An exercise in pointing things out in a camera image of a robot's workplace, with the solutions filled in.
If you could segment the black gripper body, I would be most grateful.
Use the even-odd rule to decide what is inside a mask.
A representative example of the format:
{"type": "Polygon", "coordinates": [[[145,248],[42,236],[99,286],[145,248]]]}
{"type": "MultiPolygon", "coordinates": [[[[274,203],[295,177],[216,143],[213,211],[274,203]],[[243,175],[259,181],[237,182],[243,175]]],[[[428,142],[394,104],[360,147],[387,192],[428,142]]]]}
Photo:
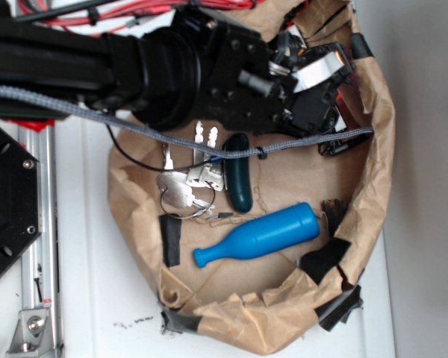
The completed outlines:
{"type": "Polygon", "coordinates": [[[266,42],[243,23],[197,7],[178,9],[171,29],[199,61],[199,93],[187,119],[290,136],[328,134],[337,124],[338,88],[352,74],[340,43],[307,47],[289,31],[266,42]]]}

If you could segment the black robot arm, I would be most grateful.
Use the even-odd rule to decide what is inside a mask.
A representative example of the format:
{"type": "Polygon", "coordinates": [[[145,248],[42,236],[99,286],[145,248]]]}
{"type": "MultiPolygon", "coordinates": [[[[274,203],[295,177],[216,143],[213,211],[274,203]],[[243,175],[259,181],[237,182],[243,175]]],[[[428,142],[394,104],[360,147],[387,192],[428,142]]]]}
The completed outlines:
{"type": "Polygon", "coordinates": [[[130,110],[160,132],[209,119],[230,131],[322,134],[351,74],[339,43],[308,48],[287,31],[266,41],[203,7],[179,7],[141,38],[89,37],[14,19],[0,1],[0,85],[130,110]]]}

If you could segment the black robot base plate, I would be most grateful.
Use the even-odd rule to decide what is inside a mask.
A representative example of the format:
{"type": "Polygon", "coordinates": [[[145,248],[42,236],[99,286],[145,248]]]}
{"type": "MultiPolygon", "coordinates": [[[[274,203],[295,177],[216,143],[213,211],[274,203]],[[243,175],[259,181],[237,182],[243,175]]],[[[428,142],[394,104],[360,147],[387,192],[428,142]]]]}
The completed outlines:
{"type": "Polygon", "coordinates": [[[0,128],[0,278],[40,233],[38,161],[0,128]]]}

